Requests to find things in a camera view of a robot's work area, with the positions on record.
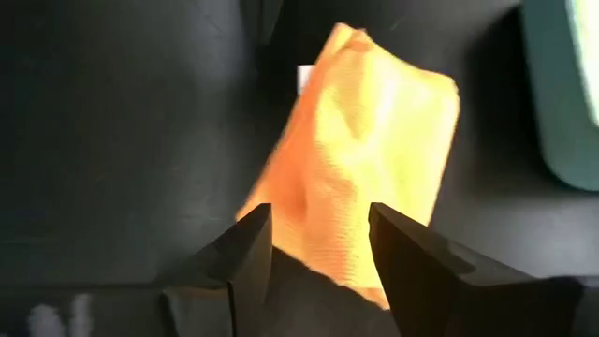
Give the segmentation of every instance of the teal object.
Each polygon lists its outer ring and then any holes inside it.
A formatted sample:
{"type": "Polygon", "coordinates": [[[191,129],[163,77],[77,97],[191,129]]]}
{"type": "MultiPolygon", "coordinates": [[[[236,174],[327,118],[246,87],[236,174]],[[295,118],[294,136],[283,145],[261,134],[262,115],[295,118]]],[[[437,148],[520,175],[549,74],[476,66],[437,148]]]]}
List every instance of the teal object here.
{"type": "Polygon", "coordinates": [[[599,191],[599,1],[525,0],[522,13],[545,161],[599,191]]]}

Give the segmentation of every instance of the orange microfiber towel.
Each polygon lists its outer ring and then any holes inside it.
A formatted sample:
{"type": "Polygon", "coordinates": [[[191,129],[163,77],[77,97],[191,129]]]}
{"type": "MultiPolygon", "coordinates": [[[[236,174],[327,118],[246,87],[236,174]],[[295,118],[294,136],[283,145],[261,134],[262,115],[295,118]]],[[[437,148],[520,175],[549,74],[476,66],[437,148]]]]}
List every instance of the orange microfiber towel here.
{"type": "Polygon", "coordinates": [[[458,114],[453,80],[337,24],[238,218],[271,203],[275,246],[387,308],[370,203],[429,223],[458,114]]]}

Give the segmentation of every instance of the green container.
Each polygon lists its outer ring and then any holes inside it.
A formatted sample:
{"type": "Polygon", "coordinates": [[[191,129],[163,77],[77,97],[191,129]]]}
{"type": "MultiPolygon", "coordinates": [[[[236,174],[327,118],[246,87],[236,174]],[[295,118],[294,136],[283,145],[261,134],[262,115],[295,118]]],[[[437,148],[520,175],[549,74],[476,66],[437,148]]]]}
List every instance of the green container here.
{"type": "Polygon", "coordinates": [[[599,191],[599,0],[525,0],[522,12],[545,161],[599,191]]]}

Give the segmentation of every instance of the towel fold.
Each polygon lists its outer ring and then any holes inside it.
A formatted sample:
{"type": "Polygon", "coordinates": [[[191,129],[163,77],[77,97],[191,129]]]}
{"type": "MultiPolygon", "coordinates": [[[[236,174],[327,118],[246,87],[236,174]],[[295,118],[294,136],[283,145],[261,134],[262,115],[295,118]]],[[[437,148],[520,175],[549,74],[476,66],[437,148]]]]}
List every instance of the towel fold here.
{"type": "Polygon", "coordinates": [[[337,24],[238,218],[271,203],[276,247],[388,308],[368,238],[370,203],[429,223],[459,105],[449,77],[337,24]]]}

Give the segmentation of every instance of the dark background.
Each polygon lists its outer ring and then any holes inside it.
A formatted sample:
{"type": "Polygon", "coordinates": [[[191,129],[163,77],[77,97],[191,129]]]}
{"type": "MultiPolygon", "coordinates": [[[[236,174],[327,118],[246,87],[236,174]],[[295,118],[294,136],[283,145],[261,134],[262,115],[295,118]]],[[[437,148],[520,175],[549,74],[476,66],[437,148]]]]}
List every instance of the dark background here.
{"type": "MultiPolygon", "coordinates": [[[[460,88],[436,230],[534,276],[599,274],[599,195],[540,156],[519,1],[286,1],[256,60],[239,0],[22,0],[3,49],[0,285],[150,282],[211,242],[335,22],[460,88]]],[[[397,335],[278,251],[270,288],[265,335],[397,335]]]]}

